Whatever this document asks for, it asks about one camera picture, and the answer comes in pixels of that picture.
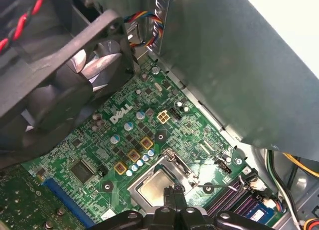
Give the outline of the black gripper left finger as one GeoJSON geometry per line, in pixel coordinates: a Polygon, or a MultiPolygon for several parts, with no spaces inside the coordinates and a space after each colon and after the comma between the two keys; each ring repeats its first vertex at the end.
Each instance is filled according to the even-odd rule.
{"type": "Polygon", "coordinates": [[[181,186],[166,187],[163,206],[151,207],[145,214],[124,211],[91,227],[92,230],[173,230],[181,203],[181,186]]]}

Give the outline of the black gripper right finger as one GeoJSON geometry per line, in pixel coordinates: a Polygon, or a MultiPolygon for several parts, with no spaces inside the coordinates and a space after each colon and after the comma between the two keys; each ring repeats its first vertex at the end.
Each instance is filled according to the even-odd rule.
{"type": "Polygon", "coordinates": [[[188,206],[182,186],[174,186],[177,227],[181,230],[252,230],[253,221],[230,211],[210,217],[202,207],[188,206]]]}

